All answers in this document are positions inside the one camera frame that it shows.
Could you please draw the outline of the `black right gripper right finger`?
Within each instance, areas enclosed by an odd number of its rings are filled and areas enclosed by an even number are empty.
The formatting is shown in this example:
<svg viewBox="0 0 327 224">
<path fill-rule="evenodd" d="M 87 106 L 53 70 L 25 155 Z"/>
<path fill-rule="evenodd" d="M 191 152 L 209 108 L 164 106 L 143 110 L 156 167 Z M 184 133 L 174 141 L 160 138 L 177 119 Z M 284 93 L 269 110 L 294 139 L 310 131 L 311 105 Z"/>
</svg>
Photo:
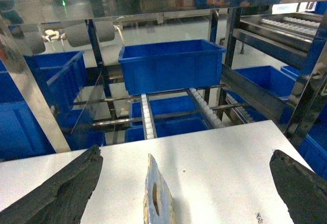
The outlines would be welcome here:
<svg viewBox="0 0 327 224">
<path fill-rule="evenodd" d="M 326 180 L 281 150 L 269 162 L 276 190 L 294 223 L 326 223 Z"/>
</svg>

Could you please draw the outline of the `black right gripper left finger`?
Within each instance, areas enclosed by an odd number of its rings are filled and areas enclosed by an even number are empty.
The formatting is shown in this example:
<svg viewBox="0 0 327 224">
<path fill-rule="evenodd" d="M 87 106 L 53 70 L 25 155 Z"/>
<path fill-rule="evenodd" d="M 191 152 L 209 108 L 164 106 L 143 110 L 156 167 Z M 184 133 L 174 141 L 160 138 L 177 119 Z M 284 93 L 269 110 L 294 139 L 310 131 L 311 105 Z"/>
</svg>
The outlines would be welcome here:
<svg viewBox="0 0 327 224">
<path fill-rule="evenodd" d="M 1 223 L 80 223 L 102 170 L 93 145 L 40 186 L 1 211 Z"/>
</svg>

